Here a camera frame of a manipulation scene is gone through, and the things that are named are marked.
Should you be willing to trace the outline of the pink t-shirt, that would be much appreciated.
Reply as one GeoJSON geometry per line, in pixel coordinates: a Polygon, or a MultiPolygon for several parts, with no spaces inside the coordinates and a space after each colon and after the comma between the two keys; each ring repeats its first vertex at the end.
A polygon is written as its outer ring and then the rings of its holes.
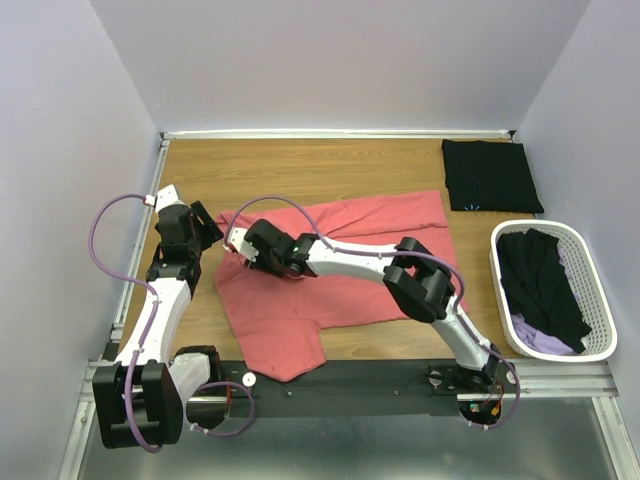
{"type": "MultiPolygon", "coordinates": [[[[355,244],[397,244],[412,237],[457,263],[439,191],[356,198],[307,207],[320,231],[355,244]]],[[[250,370],[290,381],[323,365],[320,332],[403,318],[385,286],[344,276],[280,279],[225,254],[214,282],[250,370]]]]}

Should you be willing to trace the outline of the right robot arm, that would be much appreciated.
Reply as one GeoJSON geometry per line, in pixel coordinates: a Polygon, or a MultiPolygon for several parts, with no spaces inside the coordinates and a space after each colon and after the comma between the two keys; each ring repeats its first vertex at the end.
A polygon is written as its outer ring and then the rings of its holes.
{"type": "Polygon", "coordinates": [[[311,233],[293,238],[260,219],[235,228],[230,242],[247,267],[275,276],[346,276],[385,286],[401,313],[430,324],[453,352],[456,366],[447,377],[454,389],[487,392],[493,386],[499,359],[461,306],[462,278],[418,240],[375,246],[311,233]]]}

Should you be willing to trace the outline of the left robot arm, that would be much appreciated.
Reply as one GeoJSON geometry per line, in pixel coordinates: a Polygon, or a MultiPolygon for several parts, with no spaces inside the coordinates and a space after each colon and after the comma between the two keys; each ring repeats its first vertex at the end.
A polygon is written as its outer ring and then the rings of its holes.
{"type": "Polygon", "coordinates": [[[170,349],[200,280],[202,253],[223,233],[199,201],[152,202],[160,241],[139,283],[145,303],[125,348],[112,365],[97,368],[92,389],[103,445],[156,453],[180,438],[191,396],[212,394],[221,385],[215,347],[185,347],[175,357],[170,349]]]}

